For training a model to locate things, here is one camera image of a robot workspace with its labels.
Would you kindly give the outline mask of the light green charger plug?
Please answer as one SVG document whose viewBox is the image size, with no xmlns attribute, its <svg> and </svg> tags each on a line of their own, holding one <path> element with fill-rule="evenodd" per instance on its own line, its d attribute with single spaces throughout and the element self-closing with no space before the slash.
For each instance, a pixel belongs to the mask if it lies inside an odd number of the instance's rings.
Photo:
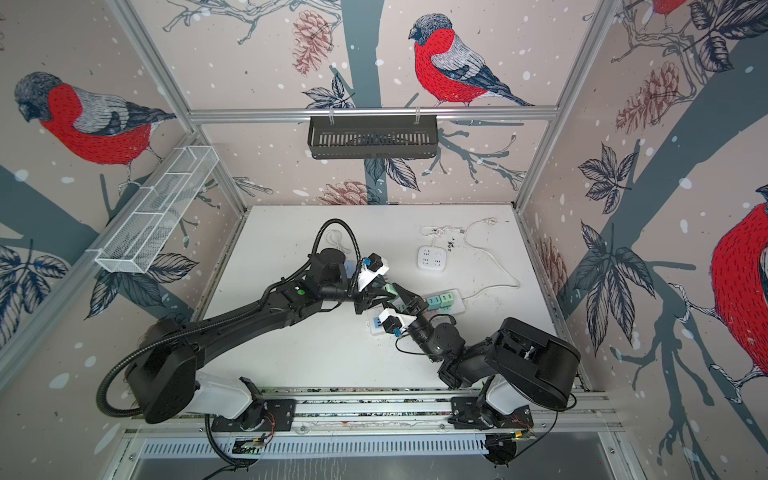
<svg viewBox="0 0 768 480">
<path fill-rule="evenodd" d="M 455 302 L 455 296 L 450 292 L 444 292 L 439 296 L 440 308 L 450 308 Z"/>
</svg>

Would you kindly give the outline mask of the teal charger plug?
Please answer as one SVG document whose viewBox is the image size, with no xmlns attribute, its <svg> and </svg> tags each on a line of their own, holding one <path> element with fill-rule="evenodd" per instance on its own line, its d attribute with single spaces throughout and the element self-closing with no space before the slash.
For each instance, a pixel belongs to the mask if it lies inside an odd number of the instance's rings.
<svg viewBox="0 0 768 480">
<path fill-rule="evenodd" d="M 442 299 L 440 296 L 433 296 L 427 299 L 428 310 L 438 311 L 442 308 Z"/>
</svg>

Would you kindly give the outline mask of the white multicolour power strip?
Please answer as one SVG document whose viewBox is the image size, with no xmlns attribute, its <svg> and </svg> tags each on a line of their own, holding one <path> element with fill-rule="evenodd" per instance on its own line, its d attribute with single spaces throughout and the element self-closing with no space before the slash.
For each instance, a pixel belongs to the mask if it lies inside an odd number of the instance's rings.
<svg viewBox="0 0 768 480">
<path fill-rule="evenodd" d="M 444 314 L 445 316 L 452 315 L 453 317 L 456 317 L 457 315 L 460 315 L 460 314 L 462 314 L 462 313 L 464 313 L 466 311 L 466 307 L 465 307 L 464 301 L 461 298 L 461 295 L 460 295 L 460 293 L 459 293 L 459 291 L 457 289 L 452 289 L 452 290 L 447 290 L 447 291 L 442 291 L 442 292 L 428 294 L 428 295 L 426 295 L 424 297 L 424 299 L 427 302 L 428 298 L 433 297 L 433 296 L 440 296 L 444 292 L 450 292 L 450 293 L 452 293 L 455 296 L 454 304 L 450 308 L 439 309 L 438 311 L 429 311 L 428 310 L 428 306 L 427 306 L 427 309 L 423 312 L 423 315 L 425 317 L 427 317 L 428 319 L 431 319 L 432 317 L 434 317 L 436 315 L 439 315 L 439 314 Z M 383 334 L 385 334 L 385 332 L 383 331 L 382 327 L 380 326 L 379 320 L 378 320 L 379 314 L 384 309 L 386 309 L 386 306 L 382 304 L 382 305 L 375 306 L 372 309 L 370 309 L 370 310 L 365 312 L 365 315 L 366 315 L 366 318 L 367 318 L 367 326 L 368 326 L 368 328 L 370 330 L 370 333 L 372 335 L 383 335 Z"/>
</svg>

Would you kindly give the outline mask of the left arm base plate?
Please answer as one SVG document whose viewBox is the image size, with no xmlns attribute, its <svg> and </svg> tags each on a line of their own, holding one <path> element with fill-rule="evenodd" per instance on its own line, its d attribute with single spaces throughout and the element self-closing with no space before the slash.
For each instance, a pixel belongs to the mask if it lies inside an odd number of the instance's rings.
<svg viewBox="0 0 768 480">
<path fill-rule="evenodd" d="M 240 377 L 239 382 L 248 391 L 244 409 L 236 417 L 217 416 L 212 421 L 214 432 L 287 432 L 291 430 L 296 410 L 292 399 L 268 399 L 248 378 Z"/>
</svg>

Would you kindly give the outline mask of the white square power socket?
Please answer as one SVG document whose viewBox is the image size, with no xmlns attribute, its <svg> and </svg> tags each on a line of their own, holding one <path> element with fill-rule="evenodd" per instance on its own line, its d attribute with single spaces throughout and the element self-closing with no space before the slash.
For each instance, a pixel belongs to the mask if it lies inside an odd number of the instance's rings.
<svg viewBox="0 0 768 480">
<path fill-rule="evenodd" d="M 417 251 L 417 267 L 429 272 L 443 272 L 447 265 L 447 251 L 442 247 L 423 245 Z"/>
</svg>

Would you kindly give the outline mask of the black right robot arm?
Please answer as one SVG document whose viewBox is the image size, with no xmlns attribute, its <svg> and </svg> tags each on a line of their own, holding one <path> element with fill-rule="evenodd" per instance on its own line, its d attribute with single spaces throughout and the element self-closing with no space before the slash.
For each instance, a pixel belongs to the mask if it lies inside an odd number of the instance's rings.
<svg viewBox="0 0 768 480">
<path fill-rule="evenodd" d="M 394 283 L 401 307 L 388 302 L 385 330 L 411 339 L 418 350 L 437 363 L 439 379 L 451 389 L 468 388 L 490 376 L 503 378 L 527 402 L 554 412 L 571 409 L 572 386 L 581 361 L 577 349 L 565 340 L 514 317 L 505 318 L 498 331 L 468 345 L 455 318 L 435 325 L 425 316 L 426 300 Z"/>
</svg>

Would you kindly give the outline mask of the aluminium mounting rail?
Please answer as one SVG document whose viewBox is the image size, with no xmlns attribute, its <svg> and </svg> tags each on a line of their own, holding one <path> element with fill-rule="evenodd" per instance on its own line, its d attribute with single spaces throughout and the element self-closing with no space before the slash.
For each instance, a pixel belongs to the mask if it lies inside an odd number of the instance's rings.
<svg viewBox="0 0 768 480">
<path fill-rule="evenodd" d="M 622 429 L 601 394 L 580 394 L 576 407 L 555 413 L 528 406 L 533 428 L 457 430 L 447 420 L 450 391 L 387 394 L 304 393 L 292 398 L 296 410 L 287 432 L 214 432 L 212 420 L 185 415 L 158 426 L 138 428 L 142 459 L 212 458 L 216 443 L 242 460 L 293 460 L 335 457 L 488 455 L 500 449 L 521 451 L 545 433 L 596 434 L 604 439 Z"/>
</svg>

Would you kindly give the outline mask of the blue square power socket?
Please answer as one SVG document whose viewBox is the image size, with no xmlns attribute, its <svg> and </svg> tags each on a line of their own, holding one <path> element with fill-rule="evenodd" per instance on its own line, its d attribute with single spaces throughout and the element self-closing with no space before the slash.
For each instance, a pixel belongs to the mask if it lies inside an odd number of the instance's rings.
<svg viewBox="0 0 768 480">
<path fill-rule="evenodd" d="M 356 272 L 356 263 L 351 260 L 347 260 L 344 263 L 345 272 L 348 278 L 352 279 Z"/>
</svg>

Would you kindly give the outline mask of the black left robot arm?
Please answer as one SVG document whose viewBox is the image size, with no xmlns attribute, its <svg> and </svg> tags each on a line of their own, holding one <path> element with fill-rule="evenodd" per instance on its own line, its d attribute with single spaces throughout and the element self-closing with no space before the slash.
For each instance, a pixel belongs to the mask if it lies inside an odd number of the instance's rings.
<svg viewBox="0 0 768 480">
<path fill-rule="evenodd" d="M 217 377 L 203 367 L 254 338 L 327 312 L 328 301 L 351 302 L 357 314 L 388 301 L 392 296 L 383 287 L 388 270 L 376 253 L 357 254 L 348 270 L 342 251 L 314 245 L 302 266 L 250 304 L 187 325 L 157 321 L 138 348 L 105 375 L 96 391 L 97 408 L 113 418 L 140 415 L 148 424 L 179 414 L 238 418 L 258 408 L 258 388 L 245 377 Z"/>
</svg>

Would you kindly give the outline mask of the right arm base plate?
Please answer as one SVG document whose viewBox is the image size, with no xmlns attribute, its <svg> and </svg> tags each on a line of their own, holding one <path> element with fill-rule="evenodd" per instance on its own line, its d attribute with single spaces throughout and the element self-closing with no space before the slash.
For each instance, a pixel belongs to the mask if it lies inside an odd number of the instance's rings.
<svg viewBox="0 0 768 480">
<path fill-rule="evenodd" d="M 533 420 L 528 406 L 502 414 L 475 396 L 450 399 L 451 415 L 447 422 L 457 430 L 522 429 L 531 430 Z"/>
</svg>

